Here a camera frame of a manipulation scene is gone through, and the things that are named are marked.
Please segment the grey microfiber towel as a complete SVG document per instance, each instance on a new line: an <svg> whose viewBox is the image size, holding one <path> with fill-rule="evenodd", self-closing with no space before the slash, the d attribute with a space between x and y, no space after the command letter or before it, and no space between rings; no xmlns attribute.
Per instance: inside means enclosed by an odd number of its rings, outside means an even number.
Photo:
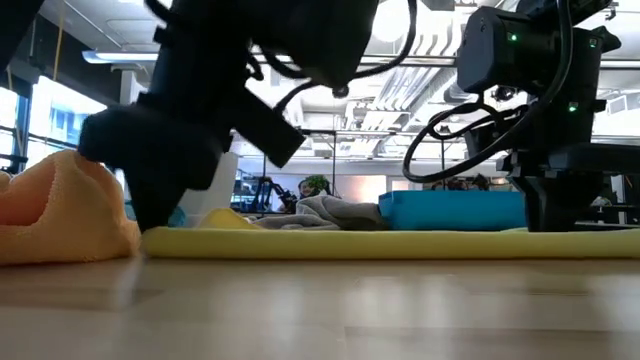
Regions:
<svg viewBox="0 0 640 360"><path fill-rule="evenodd" d="M375 203L352 203L329 195L299 200L293 214L267 216L254 221L272 230L384 231L390 226Z"/></svg>

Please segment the orange microfiber towel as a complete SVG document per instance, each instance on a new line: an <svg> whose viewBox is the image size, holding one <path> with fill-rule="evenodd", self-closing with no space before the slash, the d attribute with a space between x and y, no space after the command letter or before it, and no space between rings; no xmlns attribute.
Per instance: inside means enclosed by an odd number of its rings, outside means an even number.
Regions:
<svg viewBox="0 0 640 360"><path fill-rule="evenodd" d="M138 253L120 183L75 150L18 175L0 170L0 266L94 262Z"/></svg>

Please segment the blue plastic bin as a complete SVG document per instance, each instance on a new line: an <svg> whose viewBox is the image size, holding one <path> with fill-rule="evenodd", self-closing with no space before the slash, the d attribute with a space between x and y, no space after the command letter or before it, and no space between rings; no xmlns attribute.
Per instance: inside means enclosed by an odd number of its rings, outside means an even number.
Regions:
<svg viewBox="0 0 640 360"><path fill-rule="evenodd" d="M401 231L501 231L526 227L518 192L401 190L379 196L381 216Z"/></svg>

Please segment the green potted plant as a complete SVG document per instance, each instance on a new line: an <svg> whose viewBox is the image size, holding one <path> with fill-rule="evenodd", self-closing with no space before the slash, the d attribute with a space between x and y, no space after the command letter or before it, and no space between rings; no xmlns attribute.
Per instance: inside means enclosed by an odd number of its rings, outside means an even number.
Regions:
<svg viewBox="0 0 640 360"><path fill-rule="evenodd" d="M332 194L331 183L324 175L308 176L304 182L310 188L310 196L320 195L321 193Z"/></svg>

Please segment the yellow microfiber towel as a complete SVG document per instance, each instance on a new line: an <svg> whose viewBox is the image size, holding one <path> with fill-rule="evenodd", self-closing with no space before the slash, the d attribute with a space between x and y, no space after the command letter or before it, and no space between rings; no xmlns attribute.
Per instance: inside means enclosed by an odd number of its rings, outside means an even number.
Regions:
<svg viewBox="0 0 640 360"><path fill-rule="evenodd" d="M640 259L640 229L560 233L271 230L230 209L215 209L196 227L145 231L141 249L156 258L194 259Z"/></svg>

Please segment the black lab rig frame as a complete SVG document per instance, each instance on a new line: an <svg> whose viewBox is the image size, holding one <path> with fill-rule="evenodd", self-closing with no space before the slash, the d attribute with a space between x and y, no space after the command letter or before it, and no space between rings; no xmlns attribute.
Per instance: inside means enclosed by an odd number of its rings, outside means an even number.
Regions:
<svg viewBox="0 0 640 360"><path fill-rule="evenodd" d="M298 155L298 153L295 152L294 155L287 162L287 165L289 165L292 162L302 161L302 160L306 160L306 161L311 161L313 159L315 159L315 160L321 160L321 159L331 160L332 161L332 180L330 181L330 183L331 183L332 194L330 196L337 197L338 194L337 194L336 188L335 188L335 177L336 177L336 173L335 173L335 171L336 171L335 150L337 149L337 132L335 130L307 130L307 129L301 129L301 133L306 137L306 140L309 140L309 141L312 141L314 138L318 138L318 139L322 138L322 139L324 139L325 136L330 136L333 139L333 142L332 143L328 143L328 146L330 147L330 149L324 155L316 155L316 154L313 154L313 155ZM267 176L266 175L266 158L263 161L263 172L262 172L261 176Z"/></svg>

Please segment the long ceiling light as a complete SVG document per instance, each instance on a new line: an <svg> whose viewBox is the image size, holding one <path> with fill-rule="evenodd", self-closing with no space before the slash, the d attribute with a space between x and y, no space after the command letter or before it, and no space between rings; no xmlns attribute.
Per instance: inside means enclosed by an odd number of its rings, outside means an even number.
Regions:
<svg viewBox="0 0 640 360"><path fill-rule="evenodd" d="M83 51L82 56L90 64L136 64L155 62L158 54L153 52Z"/></svg>

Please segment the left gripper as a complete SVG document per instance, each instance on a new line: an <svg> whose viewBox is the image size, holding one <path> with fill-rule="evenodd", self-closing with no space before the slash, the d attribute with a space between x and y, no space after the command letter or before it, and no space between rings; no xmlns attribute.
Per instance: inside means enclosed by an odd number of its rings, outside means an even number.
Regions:
<svg viewBox="0 0 640 360"><path fill-rule="evenodd" d="M222 155L213 132L138 105L115 106L87 117L79 153L125 171L141 231L167 226L186 188L208 188ZM157 193L152 182L164 180Z"/></svg>

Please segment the white hexagonal planter pot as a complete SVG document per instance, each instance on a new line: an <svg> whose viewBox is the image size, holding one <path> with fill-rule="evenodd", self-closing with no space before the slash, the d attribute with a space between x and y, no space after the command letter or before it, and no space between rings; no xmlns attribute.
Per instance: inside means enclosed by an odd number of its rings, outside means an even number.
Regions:
<svg viewBox="0 0 640 360"><path fill-rule="evenodd" d="M238 159L238 155L233 152L224 153L209 188L185 192L179 206L185 213L186 227L196 227L211 210L229 207L236 180Z"/></svg>

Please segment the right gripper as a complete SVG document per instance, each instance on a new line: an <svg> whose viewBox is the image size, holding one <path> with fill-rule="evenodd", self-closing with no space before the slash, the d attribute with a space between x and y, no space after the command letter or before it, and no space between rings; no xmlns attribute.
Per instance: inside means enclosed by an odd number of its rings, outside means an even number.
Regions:
<svg viewBox="0 0 640 360"><path fill-rule="evenodd" d="M600 193L600 176L588 173L640 175L640 146L589 143L551 151L516 150L499 160L499 170L513 177L512 184L523 195L529 231L572 231ZM548 178L560 173L577 174L556 180L553 220Z"/></svg>

